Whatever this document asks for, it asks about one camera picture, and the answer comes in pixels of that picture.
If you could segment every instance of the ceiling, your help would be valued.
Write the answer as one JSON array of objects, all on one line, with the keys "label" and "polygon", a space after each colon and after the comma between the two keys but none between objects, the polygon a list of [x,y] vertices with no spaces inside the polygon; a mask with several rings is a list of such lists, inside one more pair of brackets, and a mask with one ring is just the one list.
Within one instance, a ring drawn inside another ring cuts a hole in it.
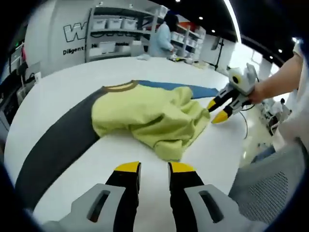
[{"label": "ceiling", "polygon": [[[152,0],[165,5],[188,20],[201,25],[206,32],[236,41],[233,22],[223,0]],[[230,0],[242,43],[281,66],[293,55],[295,36],[274,0]]]}]

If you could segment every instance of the blue cloth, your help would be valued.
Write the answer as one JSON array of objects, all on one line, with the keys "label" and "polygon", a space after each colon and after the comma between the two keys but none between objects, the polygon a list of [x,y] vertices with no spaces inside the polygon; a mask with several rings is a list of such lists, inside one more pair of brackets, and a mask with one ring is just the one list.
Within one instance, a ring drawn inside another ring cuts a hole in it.
[{"label": "blue cloth", "polygon": [[142,86],[163,88],[166,90],[173,90],[174,88],[177,87],[189,87],[193,93],[192,99],[215,97],[219,92],[216,88],[206,88],[201,86],[192,86],[192,85],[184,85],[176,83],[139,81],[139,84]]},{"label": "blue cloth", "polygon": [[271,145],[265,151],[262,151],[260,154],[256,155],[251,163],[255,163],[257,161],[261,161],[261,160],[265,159],[266,157],[271,156],[274,153],[276,153],[276,150],[275,150],[274,146]]},{"label": "blue cloth", "polygon": [[166,23],[163,23],[158,31],[150,37],[149,54],[152,57],[169,57],[172,55],[173,45],[170,43],[170,30]]}]

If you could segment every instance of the black hair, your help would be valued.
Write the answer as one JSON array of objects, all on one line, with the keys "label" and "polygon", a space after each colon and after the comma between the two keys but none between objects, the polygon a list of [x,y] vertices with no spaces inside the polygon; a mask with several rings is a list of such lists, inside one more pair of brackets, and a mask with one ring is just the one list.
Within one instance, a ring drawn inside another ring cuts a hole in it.
[{"label": "black hair", "polygon": [[169,27],[169,30],[172,31],[176,31],[177,30],[177,24],[179,23],[178,21],[178,17],[174,14],[167,14],[164,17],[164,22],[166,22],[166,24]]}]

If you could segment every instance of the floor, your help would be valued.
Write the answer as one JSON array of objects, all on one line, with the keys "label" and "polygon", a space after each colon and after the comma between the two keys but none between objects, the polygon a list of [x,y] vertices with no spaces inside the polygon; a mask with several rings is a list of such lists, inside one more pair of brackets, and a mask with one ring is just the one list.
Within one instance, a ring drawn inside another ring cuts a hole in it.
[{"label": "floor", "polygon": [[256,107],[246,112],[248,136],[243,142],[244,154],[240,160],[239,167],[250,164],[255,155],[265,150],[271,144],[271,135],[259,119],[259,116],[260,111]]}]

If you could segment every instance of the desk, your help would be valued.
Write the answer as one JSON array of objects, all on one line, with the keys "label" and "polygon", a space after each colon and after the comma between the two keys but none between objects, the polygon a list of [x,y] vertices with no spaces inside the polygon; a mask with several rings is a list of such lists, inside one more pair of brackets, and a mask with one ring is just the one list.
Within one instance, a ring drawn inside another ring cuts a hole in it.
[{"label": "desk", "polygon": [[[5,165],[16,182],[22,164],[39,138],[63,114],[102,85],[112,86],[132,79],[173,82],[223,88],[228,78],[210,69],[201,70],[164,58],[149,61],[114,58],[90,62],[43,78],[26,96],[11,125],[5,148]],[[211,98],[198,101],[207,106]],[[222,124],[209,124],[186,150],[182,162],[197,169],[205,184],[228,194],[234,182],[245,136],[241,115]],[[130,134],[111,133],[97,141],[47,190],[33,214],[39,223],[59,220],[70,212],[71,203],[96,183],[105,183],[119,164],[140,161],[140,205],[135,231],[175,231],[169,206],[167,163]]]}]

